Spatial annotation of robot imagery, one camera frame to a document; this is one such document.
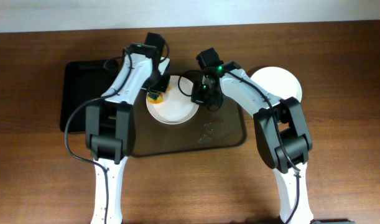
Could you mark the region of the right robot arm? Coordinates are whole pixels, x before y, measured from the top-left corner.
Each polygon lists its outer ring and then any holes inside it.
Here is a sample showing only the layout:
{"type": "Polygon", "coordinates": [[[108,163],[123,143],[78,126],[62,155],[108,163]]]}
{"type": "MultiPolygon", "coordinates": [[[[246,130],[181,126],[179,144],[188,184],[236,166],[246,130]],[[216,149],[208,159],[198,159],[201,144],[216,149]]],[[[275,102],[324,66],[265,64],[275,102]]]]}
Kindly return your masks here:
{"type": "Polygon", "coordinates": [[[234,61],[198,64],[203,79],[195,82],[191,100],[220,108],[228,97],[245,109],[254,120],[259,155],[276,178],[281,222],[313,222],[305,178],[312,140],[300,102],[266,91],[234,61]]]}

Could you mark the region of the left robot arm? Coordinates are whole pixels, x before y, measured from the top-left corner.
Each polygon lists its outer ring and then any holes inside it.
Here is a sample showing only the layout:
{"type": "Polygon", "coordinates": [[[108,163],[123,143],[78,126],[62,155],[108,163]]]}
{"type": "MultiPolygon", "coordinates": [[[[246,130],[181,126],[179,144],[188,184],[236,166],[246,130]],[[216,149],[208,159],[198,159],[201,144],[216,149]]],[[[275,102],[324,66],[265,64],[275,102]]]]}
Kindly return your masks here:
{"type": "Polygon", "coordinates": [[[95,167],[92,223],[122,223],[123,173],[136,132],[133,106],[141,88],[153,88],[169,65],[164,44],[131,44],[111,86],[85,103],[85,143],[95,167]]]}

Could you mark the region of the yellow green sponge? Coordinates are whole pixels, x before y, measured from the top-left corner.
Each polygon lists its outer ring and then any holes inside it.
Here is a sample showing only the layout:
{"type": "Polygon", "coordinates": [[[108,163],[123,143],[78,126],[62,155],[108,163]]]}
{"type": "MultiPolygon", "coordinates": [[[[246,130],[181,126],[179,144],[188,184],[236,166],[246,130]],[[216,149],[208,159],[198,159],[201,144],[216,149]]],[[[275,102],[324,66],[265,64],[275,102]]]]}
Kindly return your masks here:
{"type": "Polygon", "coordinates": [[[147,101],[152,104],[159,104],[164,101],[164,93],[158,91],[149,91],[147,101]]]}

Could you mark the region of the light green plate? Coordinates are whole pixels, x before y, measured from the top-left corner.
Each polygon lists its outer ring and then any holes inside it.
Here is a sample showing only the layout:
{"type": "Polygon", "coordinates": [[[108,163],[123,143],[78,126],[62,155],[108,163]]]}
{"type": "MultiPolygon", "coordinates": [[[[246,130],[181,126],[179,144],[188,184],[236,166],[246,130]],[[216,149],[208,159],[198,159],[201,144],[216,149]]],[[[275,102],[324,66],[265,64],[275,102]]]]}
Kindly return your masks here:
{"type": "Polygon", "coordinates": [[[302,101],[302,87],[298,79],[288,70],[280,67],[260,68],[251,75],[251,80],[263,89],[282,99],[290,97],[302,101]]]}

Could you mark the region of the pink white plate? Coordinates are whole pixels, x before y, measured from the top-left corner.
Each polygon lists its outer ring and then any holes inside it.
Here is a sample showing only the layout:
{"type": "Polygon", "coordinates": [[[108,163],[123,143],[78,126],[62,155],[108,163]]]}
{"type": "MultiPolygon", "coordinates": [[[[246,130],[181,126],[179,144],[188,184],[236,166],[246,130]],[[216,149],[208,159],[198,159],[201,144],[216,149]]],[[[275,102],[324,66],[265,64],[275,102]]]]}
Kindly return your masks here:
{"type": "Polygon", "coordinates": [[[172,75],[162,103],[149,103],[146,97],[148,112],[154,119],[164,124],[176,125],[188,121],[199,108],[196,103],[191,102],[189,96],[185,95],[185,93],[190,94],[192,87],[193,83],[189,79],[172,75]]]}

